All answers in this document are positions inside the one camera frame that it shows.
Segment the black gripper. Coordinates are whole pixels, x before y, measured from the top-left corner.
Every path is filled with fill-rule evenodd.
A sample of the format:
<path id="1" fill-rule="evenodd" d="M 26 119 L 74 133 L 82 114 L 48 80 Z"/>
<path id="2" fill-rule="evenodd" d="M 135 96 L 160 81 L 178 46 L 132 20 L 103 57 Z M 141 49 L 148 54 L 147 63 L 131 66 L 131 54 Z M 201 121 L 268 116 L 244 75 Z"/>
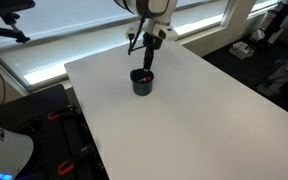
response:
<path id="1" fill-rule="evenodd" d="M 143 60 L 143 69 L 150 70 L 152 66 L 152 62 L 154 59 L 154 50 L 158 50 L 161 48 L 162 40 L 158 37 L 155 37 L 149 33 L 145 33 L 143 35 L 143 45 L 145 47 L 151 48 L 153 50 L 149 50 L 146 48 L 144 60 Z"/>

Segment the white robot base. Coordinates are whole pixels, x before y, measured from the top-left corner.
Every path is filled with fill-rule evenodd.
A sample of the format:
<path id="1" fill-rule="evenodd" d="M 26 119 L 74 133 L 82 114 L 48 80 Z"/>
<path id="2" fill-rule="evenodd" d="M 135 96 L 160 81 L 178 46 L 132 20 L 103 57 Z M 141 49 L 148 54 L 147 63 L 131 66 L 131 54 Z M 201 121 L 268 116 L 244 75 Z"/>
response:
<path id="1" fill-rule="evenodd" d="M 33 153 L 33 140 L 0 127 L 0 180 L 15 180 Z"/>

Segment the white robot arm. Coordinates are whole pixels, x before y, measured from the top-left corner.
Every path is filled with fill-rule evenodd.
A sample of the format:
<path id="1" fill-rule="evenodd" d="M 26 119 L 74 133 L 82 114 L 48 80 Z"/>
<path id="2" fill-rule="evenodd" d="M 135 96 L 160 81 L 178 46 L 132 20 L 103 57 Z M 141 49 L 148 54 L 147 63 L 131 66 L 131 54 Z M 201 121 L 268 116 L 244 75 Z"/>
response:
<path id="1" fill-rule="evenodd" d="M 128 54 L 136 50 L 136 42 L 142 31 L 143 45 L 146 48 L 143 69 L 151 69 L 154 51 L 161 48 L 162 42 L 175 40 L 177 32 L 171 26 L 172 13 L 178 0 L 113 0 L 122 9 L 137 15 L 140 23 L 130 26 L 126 32 L 129 39 Z"/>

